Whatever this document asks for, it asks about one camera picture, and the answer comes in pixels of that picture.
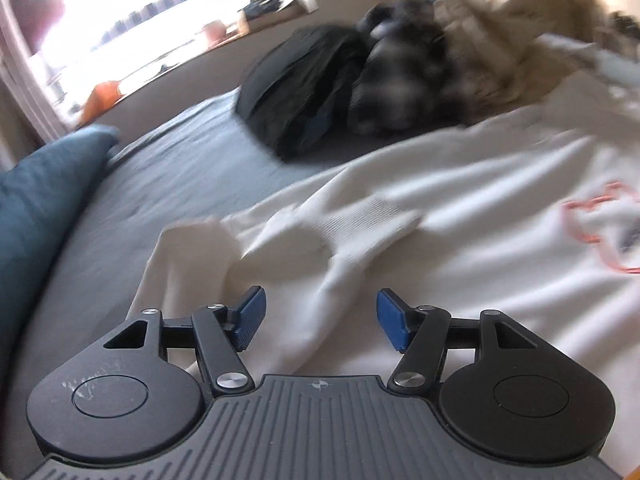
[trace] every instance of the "gray plastic base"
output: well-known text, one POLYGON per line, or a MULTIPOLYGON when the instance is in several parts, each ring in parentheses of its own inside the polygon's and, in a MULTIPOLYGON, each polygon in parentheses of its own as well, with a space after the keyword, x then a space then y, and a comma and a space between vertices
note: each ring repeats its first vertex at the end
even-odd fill
POLYGON ((190 436, 147 462, 84 469, 49 458, 31 476, 33 480, 619 478, 596 458, 555 467, 494 462, 453 439, 424 400, 394 396, 374 376, 267 376, 249 394, 216 400, 190 436))

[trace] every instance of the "silver screw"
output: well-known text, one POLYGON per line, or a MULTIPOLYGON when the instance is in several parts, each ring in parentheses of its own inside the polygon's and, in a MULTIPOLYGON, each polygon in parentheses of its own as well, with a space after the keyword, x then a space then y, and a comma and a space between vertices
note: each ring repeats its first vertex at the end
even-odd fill
POLYGON ((233 390, 236 388, 242 388, 249 382, 249 377, 245 374, 239 374, 238 372, 229 372, 228 374, 222 374, 217 379, 216 382, 220 388, 228 388, 229 390, 233 390))
POLYGON ((394 382, 401 388, 417 388, 424 384, 424 375, 418 372, 400 372, 394 377, 394 382))

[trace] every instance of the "triangular cutout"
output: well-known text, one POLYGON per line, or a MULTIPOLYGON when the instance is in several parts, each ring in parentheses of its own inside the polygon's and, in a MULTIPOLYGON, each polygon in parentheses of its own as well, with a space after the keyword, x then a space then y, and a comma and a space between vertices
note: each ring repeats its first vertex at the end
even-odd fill
POLYGON ((114 348, 142 348, 145 345, 146 321, 138 320, 130 324, 116 337, 107 341, 104 347, 114 348))
POLYGON ((526 339, 524 336, 521 336, 513 328, 503 322, 495 324, 495 335, 498 339, 498 346, 505 350, 516 348, 536 348, 531 341, 526 339))

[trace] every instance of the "plaid shirt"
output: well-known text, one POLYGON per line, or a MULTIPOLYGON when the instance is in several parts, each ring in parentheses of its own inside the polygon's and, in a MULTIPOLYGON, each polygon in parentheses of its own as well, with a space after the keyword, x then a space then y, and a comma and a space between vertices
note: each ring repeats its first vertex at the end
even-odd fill
POLYGON ((373 47, 353 87, 350 125, 364 135, 463 121, 462 80, 431 5, 400 0, 373 7, 357 25, 373 47))

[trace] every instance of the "blue pillow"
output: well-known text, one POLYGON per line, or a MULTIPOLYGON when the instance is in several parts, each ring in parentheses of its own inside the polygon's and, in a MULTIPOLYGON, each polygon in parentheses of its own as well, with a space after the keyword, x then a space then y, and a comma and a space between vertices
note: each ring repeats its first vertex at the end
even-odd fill
POLYGON ((93 124, 0 174, 0 388, 65 237, 101 181, 117 128, 93 124))

